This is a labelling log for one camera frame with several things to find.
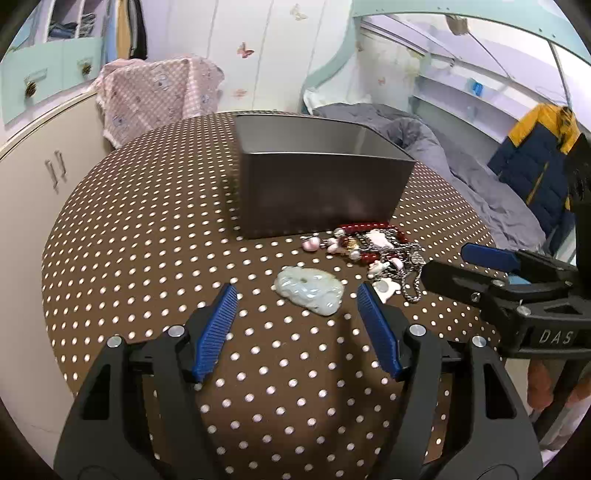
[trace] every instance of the white cabinet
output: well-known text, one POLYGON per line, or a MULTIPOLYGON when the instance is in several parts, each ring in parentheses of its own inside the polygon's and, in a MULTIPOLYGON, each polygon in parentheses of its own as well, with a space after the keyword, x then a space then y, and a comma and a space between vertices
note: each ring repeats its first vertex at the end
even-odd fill
POLYGON ((72 103, 0 157, 0 397, 49 464, 72 394, 45 328, 41 257, 69 194, 110 151, 95 96, 72 103), (56 150, 66 166, 64 178, 56 150), (46 160, 56 172, 56 188, 46 160))

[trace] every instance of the blue gripper pad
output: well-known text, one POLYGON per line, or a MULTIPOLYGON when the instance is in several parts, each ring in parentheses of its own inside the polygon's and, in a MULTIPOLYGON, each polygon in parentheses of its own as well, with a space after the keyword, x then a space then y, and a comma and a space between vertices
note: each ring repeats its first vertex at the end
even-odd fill
POLYGON ((464 262, 491 268, 502 272, 518 272, 521 263, 517 256, 509 250, 485 247, 483 245, 465 244, 461 250, 464 262))

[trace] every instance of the yellow and navy jacket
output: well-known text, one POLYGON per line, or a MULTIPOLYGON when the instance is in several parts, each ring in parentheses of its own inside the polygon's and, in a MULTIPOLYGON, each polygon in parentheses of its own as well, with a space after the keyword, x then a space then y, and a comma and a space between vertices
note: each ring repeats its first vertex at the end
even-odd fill
POLYGON ((553 254, 574 226, 564 159, 580 135, 568 107, 539 104, 509 132, 488 166, 529 206, 553 254))

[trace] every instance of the mint green drawer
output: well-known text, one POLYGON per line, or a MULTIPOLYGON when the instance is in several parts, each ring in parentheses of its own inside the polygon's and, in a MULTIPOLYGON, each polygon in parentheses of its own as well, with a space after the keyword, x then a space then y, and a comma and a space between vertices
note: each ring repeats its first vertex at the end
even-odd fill
POLYGON ((64 42, 64 90, 98 76, 102 44, 101 37, 74 38, 64 42), (83 68, 86 64, 90 66, 90 72, 85 75, 83 68))
POLYGON ((1 64, 4 122, 63 89, 63 53, 64 41, 55 40, 6 54, 1 64), (35 83, 35 94, 27 98, 29 82, 35 83))

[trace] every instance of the round table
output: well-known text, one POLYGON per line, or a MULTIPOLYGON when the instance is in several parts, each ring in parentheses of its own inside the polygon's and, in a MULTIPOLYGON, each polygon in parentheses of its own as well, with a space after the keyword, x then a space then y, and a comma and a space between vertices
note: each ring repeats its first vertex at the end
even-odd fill
MULTIPOLYGON (((153 338, 183 324, 232 281, 239 313, 213 374, 195 386, 222 464, 236 478, 297 479, 309 472, 363 478, 402 387, 380 369, 357 312, 355 291, 366 268, 325 251, 304 252, 297 235, 240 236, 230 187, 237 158, 232 125, 232 113, 217 113, 158 128, 109 154, 76 187, 43 256, 43 306, 55 356, 77 392, 108 337, 153 338), (271 286, 285 265, 341 279, 338 312, 321 317, 281 299, 271 286)), ((465 242, 493 245, 469 204, 420 163, 392 223, 429 259, 461 264, 465 242)), ((426 291, 417 304, 402 295, 389 303, 441 338, 478 334, 498 343, 494 326, 464 304, 426 291)), ((427 460, 443 447, 449 380, 442 378, 427 460)), ((144 389, 150 411, 157 393, 148 382, 144 389)), ((154 449, 164 459, 152 416, 154 449)))

